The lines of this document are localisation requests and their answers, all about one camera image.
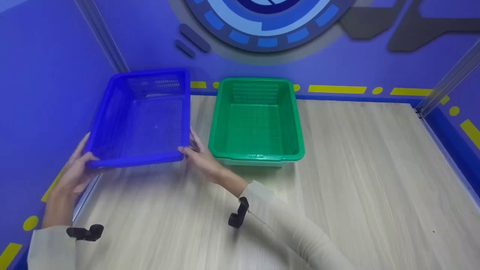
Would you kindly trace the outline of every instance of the wooden table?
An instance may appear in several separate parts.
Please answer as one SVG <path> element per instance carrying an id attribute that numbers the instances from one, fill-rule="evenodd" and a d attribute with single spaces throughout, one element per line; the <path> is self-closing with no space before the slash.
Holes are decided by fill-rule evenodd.
<path id="1" fill-rule="evenodd" d="M 192 97 L 208 141 L 215 97 Z M 407 104 L 298 101 L 305 157 L 282 169 L 233 168 L 318 224 L 358 269 L 480 265 L 480 213 Z M 309 269 L 186 162 L 117 169 L 76 220 L 105 226 L 78 242 L 81 270 Z"/>

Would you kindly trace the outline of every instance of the yellow stripe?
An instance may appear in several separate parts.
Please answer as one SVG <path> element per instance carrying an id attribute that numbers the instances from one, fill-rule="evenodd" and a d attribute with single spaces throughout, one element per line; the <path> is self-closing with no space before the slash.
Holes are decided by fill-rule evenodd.
<path id="1" fill-rule="evenodd" d="M 445 96 L 441 101 L 440 104 L 445 105 L 450 100 L 449 96 Z"/>
<path id="2" fill-rule="evenodd" d="M 309 92 L 337 93 L 337 94 L 363 94 L 367 90 L 365 86 L 315 86 L 308 87 Z"/>
<path id="3" fill-rule="evenodd" d="M 0 255 L 0 270 L 6 270 L 22 248 L 21 244 L 10 243 Z"/>
<path id="4" fill-rule="evenodd" d="M 478 128 L 476 128 L 469 119 L 463 121 L 463 123 L 460 124 L 460 127 L 480 150 L 480 131 Z"/>
<path id="5" fill-rule="evenodd" d="M 207 88 L 207 83 L 206 82 L 191 81 L 190 82 L 190 87 L 191 88 Z"/>
<path id="6" fill-rule="evenodd" d="M 55 180 L 53 180 L 52 184 L 50 185 L 50 187 L 47 189 L 47 191 L 45 192 L 45 194 L 42 196 L 41 198 L 41 201 L 42 202 L 47 202 L 47 199 L 48 199 L 48 195 L 50 194 L 50 191 L 52 190 L 52 188 L 55 186 L 55 184 L 57 183 L 57 181 L 60 179 L 62 173 L 63 173 L 63 170 L 65 169 L 65 166 L 63 166 L 63 168 L 61 169 L 60 173 L 57 175 L 57 177 L 55 177 Z"/>
<path id="7" fill-rule="evenodd" d="M 432 89 L 424 89 L 424 88 L 400 88 L 395 87 L 393 88 L 391 95 L 398 95 L 398 96 L 423 96 L 426 97 L 432 92 Z"/>

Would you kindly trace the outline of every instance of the black clip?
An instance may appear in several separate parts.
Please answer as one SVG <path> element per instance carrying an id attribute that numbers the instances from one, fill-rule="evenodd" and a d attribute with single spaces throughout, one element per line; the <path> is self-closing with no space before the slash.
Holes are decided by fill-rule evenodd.
<path id="1" fill-rule="evenodd" d="M 90 230 L 85 228 L 67 228 L 67 234 L 70 237 L 75 237 L 77 240 L 85 240 L 90 242 L 95 242 L 96 240 L 102 237 L 103 225 L 94 224 L 90 226 Z"/>
<path id="2" fill-rule="evenodd" d="M 231 213 L 230 218 L 228 219 L 228 224 L 232 226 L 233 228 L 240 228 L 241 225 L 243 224 L 243 220 L 245 219 L 245 214 L 247 213 L 248 207 L 250 206 L 248 204 L 247 198 L 241 197 L 239 199 L 240 201 L 240 206 L 239 209 L 237 210 L 237 214 Z"/>

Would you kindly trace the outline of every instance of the basket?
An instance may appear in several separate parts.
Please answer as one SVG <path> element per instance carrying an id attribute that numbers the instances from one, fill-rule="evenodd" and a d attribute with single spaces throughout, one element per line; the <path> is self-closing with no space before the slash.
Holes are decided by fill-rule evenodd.
<path id="1" fill-rule="evenodd" d="M 186 69 L 117 74 L 107 86 L 85 152 L 90 167 L 179 161 L 188 146 L 190 74 Z"/>
<path id="2" fill-rule="evenodd" d="M 305 154 L 292 82 L 220 82 L 208 147 L 226 165 L 283 166 Z"/>

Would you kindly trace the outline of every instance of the circular wall graphic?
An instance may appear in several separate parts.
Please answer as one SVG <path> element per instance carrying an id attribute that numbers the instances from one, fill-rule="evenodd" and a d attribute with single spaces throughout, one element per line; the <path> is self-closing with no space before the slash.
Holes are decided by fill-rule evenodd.
<path id="1" fill-rule="evenodd" d="M 186 0 L 214 36 L 239 49 L 291 49 L 328 29 L 354 0 Z"/>

